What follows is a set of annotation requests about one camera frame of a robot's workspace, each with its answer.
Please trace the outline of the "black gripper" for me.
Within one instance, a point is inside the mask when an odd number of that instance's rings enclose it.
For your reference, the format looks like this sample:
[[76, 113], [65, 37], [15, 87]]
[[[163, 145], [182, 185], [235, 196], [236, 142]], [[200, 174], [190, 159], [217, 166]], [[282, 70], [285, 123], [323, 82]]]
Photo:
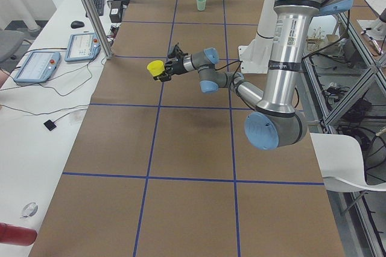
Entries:
[[166, 82], [171, 81], [172, 75], [182, 75], [185, 73], [185, 67], [183, 64], [183, 59], [171, 59], [164, 63], [163, 65], [167, 68], [167, 72], [163, 71], [161, 74], [153, 77], [155, 81]]

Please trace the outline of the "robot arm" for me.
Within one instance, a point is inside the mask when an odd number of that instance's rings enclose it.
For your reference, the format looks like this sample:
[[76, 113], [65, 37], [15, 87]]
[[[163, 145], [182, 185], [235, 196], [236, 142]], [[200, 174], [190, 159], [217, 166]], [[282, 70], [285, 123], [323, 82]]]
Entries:
[[155, 60], [147, 69], [161, 82], [197, 71], [202, 92], [227, 88], [252, 109], [244, 131], [253, 146], [273, 150], [292, 145], [301, 141], [307, 130], [305, 117], [292, 101], [309, 25], [314, 17], [341, 13], [352, 5], [353, 0], [274, 0], [277, 21], [265, 89], [256, 87], [239, 72], [218, 72], [215, 66], [219, 56], [214, 48], [187, 54], [175, 46], [167, 62]]

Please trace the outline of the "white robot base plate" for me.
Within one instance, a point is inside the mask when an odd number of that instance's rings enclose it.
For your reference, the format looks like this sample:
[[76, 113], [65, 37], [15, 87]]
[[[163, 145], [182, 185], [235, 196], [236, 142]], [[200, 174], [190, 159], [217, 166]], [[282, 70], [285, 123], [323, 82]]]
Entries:
[[243, 74], [266, 74], [271, 49], [268, 46], [239, 46], [238, 54]]

